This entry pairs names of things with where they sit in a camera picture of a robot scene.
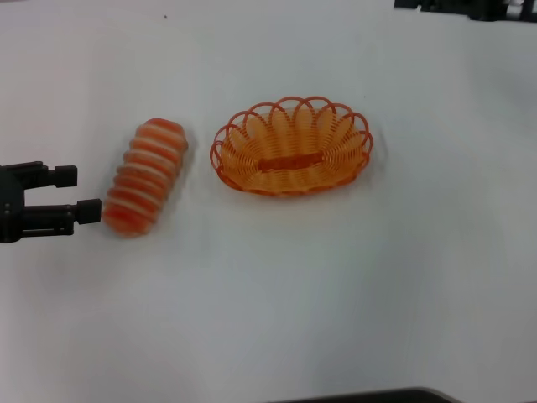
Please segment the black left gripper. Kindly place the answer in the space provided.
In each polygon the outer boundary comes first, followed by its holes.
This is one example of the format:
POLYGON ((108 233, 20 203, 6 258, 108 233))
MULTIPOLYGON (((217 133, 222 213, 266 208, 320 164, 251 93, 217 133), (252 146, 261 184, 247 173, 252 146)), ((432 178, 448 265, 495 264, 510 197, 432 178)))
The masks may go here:
POLYGON ((1 243, 21 238, 70 236, 74 225, 101 221, 102 201, 91 199, 75 205, 25 207, 24 190, 77 186, 74 165, 50 169, 42 161, 1 166, 1 243))

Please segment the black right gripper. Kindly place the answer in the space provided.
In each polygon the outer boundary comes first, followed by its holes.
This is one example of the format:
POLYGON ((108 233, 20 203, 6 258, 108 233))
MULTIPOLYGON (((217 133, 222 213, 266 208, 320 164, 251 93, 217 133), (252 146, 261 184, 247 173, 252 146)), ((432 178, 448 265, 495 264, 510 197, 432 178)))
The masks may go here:
POLYGON ((395 0, 394 8, 457 14, 475 21, 535 22, 535 0, 395 0))

